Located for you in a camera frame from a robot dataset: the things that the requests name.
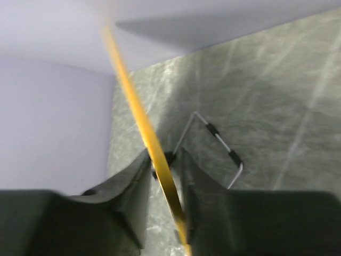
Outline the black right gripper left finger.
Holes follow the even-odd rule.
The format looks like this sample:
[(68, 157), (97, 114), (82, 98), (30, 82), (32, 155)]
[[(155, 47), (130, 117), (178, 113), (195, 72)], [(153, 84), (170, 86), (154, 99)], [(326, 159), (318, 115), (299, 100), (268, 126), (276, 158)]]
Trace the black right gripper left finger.
[(140, 255), (145, 245), (151, 160), (81, 195), (1, 191), (1, 255)]

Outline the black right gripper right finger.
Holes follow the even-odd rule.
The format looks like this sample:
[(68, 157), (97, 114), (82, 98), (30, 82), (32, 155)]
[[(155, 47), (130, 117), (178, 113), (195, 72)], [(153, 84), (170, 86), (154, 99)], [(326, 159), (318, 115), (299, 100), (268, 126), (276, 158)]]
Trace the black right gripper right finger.
[(340, 200), (325, 191), (226, 189), (180, 151), (193, 255), (340, 255)]

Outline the yellow framed whiteboard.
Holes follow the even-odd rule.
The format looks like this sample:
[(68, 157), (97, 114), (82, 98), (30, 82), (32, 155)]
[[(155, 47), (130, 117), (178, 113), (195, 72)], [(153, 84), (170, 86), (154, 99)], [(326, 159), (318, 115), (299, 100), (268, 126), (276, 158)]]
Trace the yellow framed whiteboard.
[(116, 72), (117, 78), (119, 78), (121, 88), (139, 129), (143, 143), (152, 160), (158, 181), (176, 224), (180, 241), (185, 248), (186, 255), (192, 255), (191, 246), (187, 243), (185, 214), (182, 210), (174, 179), (159, 139), (130, 79), (129, 73), (109, 26), (102, 28), (101, 37), (109, 55), (111, 65)]

